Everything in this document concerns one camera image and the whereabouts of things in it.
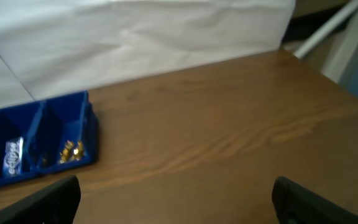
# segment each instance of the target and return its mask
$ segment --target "gold object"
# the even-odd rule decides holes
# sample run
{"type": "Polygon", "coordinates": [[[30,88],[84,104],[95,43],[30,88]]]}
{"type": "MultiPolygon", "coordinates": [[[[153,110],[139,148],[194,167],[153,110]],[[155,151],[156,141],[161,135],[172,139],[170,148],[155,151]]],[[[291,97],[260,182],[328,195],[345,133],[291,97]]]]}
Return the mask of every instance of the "gold object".
{"type": "Polygon", "coordinates": [[[85,150],[84,145],[82,144],[81,140],[78,140],[77,147],[73,150],[73,156],[71,157],[71,161],[73,160],[80,160],[84,156],[85,150]]]}
{"type": "Polygon", "coordinates": [[[74,148],[74,143],[72,141],[67,141],[65,143],[65,148],[60,153],[60,160],[59,160],[60,164],[65,163],[69,160],[69,158],[71,156],[71,150],[73,148],[74,148]]]}

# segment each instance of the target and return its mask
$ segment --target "white pole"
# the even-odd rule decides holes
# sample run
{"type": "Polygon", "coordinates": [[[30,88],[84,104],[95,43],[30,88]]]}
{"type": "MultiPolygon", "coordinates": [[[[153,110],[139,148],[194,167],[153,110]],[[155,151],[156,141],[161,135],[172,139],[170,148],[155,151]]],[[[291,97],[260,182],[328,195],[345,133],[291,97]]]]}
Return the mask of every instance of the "white pole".
{"type": "Polygon", "coordinates": [[[332,18],[322,25],[305,43],[303,43],[294,55],[301,59],[318,45],[328,34],[330,34],[341,22],[348,18],[358,9],[358,0],[352,0],[339,10],[332,18]]]}

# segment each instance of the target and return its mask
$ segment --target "white backdrop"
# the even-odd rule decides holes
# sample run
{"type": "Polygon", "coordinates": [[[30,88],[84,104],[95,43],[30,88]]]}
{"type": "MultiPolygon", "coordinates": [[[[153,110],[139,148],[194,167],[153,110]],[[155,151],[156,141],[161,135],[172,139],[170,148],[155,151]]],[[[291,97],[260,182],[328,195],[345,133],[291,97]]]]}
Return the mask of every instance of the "white backdrop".
{"type": "Polygon", "coordinates": [[[0,107],[277,49],[294,5],[0,0],[0,107]]]}

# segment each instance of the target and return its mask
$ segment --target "wooden table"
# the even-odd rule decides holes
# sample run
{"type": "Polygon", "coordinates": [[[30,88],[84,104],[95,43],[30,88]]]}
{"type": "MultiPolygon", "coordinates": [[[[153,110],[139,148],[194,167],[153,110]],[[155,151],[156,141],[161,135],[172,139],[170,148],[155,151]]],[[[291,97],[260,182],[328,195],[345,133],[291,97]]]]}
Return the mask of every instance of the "wooden table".
{"type": "Polygon", "coordinates": [[[91,90],[92,166],[0,189],[0,209],[70,174],[75,223],[278,223],[280,175],[358,215],[358,100],[284,51],[91,90]]]}

